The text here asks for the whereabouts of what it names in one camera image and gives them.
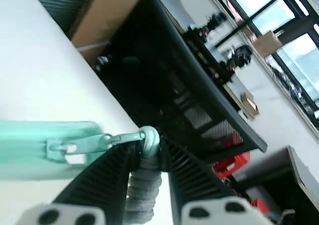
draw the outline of black mesh chair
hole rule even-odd
[[[137,125],[151,125],[207,163],[267,144],[202,69],[160,0],[140,0],[111,40],[100,76]],[[241,143],[220,138],[238,133]]]

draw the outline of table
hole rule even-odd
[[[157,127],[208,163],[267,144],[202,69],[160,0],[140,0],[105,51],[101,75],[137,125]],[[223,136],[243,141],[224,148]]]
[[[175,27],[181,34],[184,34],[188,30],[189,25],[194,25],[194,20],[190,17],[187,11],[184,9],[183,5],[179,0],[160,0],[168,11],[171,21],[174,23]],[[225,62],[222,54],[215,48],[214,42],[209,40],[207,43],[202,43],[201,53],[204,54],[204,57],[209,60],[214,60],[210,64],[222,63]],[[249,94],[250,98],[253,98],[253,95],[245,87],[245,85],[240,81],[240,79],[234,74],[232,76],[232,82],[228,82],[222,85],[220,88],[226,98],[234,106],[236,110],[242,110],[243,114],[249,120],[254,120],[256,111],[252,111],[252,108],[247,107],[242,102],[242,95]]]
[[[296,224],[316,224],[319,219],[319,183],[288,146],[254,166],[247,177],[237,181],[245,191],[262,185],[281,209],[296,211]]]

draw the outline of desk surface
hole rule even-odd
[[[194,20],[185,11],[183,5],[178,0],[161,0],[161,2],[164,4],[170,15],[175,19],[175,22],[178,23],[178,25],[175,24],[175,26],[180,26],[180,28],[178,28],[180,32],[188,30],[189,25],[195,24]],[[214,56],[217,62],[224,61],[222,54],[215,48],[215,45],[212,41],[208,41],[205,46]],[[233,75],[232,81],[233,82],[228,82],[224,85],[225,90],[227,91],[227,93],[229,93],[231,98],[243,111],[246,117],[248,117],[250,120],[253,120],[254,116],[248,111],[246,106],[241,101],[241,96],[244,93],[248,93],[250,95],[251,93],[236,76],[236,74]]]
[[[2,120],[96,121],[111,134],[137,131],[126,111],[38,0],[0,0]],[[14,59],[20,55],[22,63]],[[167,173],[148,224],[172,225]],[[51,203],[69,180],[1,181],[1,225],[26,209]]]

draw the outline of white plastic part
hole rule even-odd
[[[16,225],[106,225],[100,208],[65,204],[38,205],[26,210]]]
[[[68,164],[86,164],[86,154],[74,154],[74,155],[65,155],[64,156]]]
[[[226,210],[227,205],[242,208],[241,212]],[[192,213],[194,209],[202,212]],[[181,225],[273,225],[245,199],[228,197],[215,200],[189,202],[182,208]]]

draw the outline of white desk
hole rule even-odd
[[[137,126],[38,0],[0,0],[0,119],[85,121],[105,132]],[[0,182],[1,224],[49,203],[69,181]],[[149,224],[172,224],[167,176]]]

